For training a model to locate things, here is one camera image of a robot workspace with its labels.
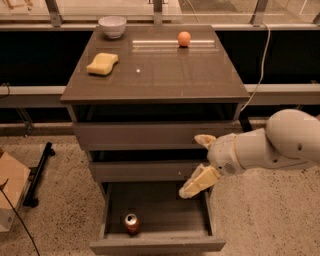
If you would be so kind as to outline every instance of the can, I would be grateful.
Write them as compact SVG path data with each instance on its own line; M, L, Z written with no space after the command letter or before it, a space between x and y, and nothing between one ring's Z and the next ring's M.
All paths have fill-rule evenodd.
M138 217L135 214L128 214L125 217L124 223L130 235L135 235L139 232L140 223Z

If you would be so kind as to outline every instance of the yellow sponge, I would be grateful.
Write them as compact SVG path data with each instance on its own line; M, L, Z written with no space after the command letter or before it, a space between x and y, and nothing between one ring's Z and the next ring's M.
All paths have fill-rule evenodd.
M117 54L99 53L94 57L92 63L87 66L87 72L90 74L108 75L118 60Z

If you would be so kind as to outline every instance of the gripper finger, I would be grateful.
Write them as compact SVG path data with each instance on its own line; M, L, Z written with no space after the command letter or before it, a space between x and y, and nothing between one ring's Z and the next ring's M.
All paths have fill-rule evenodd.
M182 198L191 198L200 191L215 185L221 174L213 166L204 167L202 164L192 174L191 178L179 190Z

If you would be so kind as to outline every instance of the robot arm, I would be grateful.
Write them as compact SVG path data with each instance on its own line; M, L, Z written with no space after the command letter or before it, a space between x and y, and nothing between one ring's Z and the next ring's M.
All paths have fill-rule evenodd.
M220 173L236 175L256 167L290 170L320 165L320 121L299 110L277 112L268 120L266 129L218 139L197 135L195 140L208 149L210 165L198 166L180 189L182 198L213 186Z

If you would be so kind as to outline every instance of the bowl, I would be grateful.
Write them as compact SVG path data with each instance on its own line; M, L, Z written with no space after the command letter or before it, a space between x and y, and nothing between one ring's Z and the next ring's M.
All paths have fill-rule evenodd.
M107 16L98 21L103 33L109 38L119 38L126 30L127 20L121 16Z

